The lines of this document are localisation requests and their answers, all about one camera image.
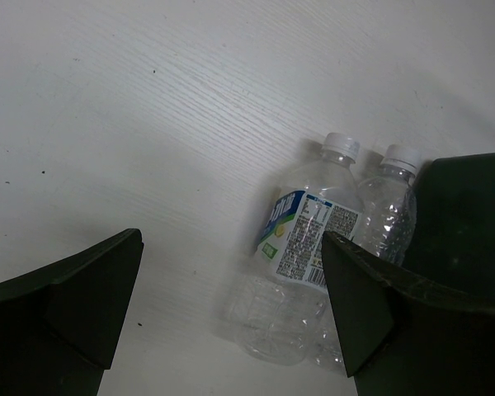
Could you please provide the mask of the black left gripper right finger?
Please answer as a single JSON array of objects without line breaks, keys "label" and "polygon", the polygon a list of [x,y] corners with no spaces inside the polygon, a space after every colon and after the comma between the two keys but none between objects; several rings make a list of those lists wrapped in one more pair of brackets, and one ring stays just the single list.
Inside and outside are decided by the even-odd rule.
[{"label": "black left gripper right finger", "polygon": [[495,395],[495,299],[384,262],[337,233],[322,259],[360,395]]}]

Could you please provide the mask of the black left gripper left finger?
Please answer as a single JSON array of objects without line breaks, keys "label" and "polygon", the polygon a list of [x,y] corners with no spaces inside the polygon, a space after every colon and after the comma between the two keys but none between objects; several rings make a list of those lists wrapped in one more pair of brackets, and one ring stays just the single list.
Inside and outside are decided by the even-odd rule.
[{"label": "black left gripper left finger", "polygon": [[114,359],[144,250],[126,229],[0,283],[0,395],[95,395]]}]

